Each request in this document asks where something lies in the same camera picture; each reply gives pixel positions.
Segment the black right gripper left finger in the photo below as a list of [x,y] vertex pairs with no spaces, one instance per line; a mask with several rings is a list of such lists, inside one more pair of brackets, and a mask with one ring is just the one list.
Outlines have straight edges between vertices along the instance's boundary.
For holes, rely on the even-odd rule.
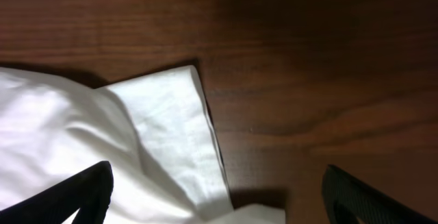
[[1,222],[58,224],[74,214],[73,224],[103,224],[113,187],[112,167],[108,161],[101,161],[2,210]]

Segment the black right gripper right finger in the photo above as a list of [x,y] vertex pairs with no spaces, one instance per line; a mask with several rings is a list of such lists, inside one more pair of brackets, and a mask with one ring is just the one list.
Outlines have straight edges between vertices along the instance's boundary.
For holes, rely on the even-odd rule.
[[322,196],[328,219],[335,224],[435,224],[335,165],[326,168]]

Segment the white printed t-shirt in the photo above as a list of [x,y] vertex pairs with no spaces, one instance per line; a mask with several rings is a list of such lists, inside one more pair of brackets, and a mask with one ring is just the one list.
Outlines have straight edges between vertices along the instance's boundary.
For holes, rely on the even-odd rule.
[[197,70],[182,66],[93,89],[1,69],[1,207],[111,164],[106,223],[284,223],[234,208]]

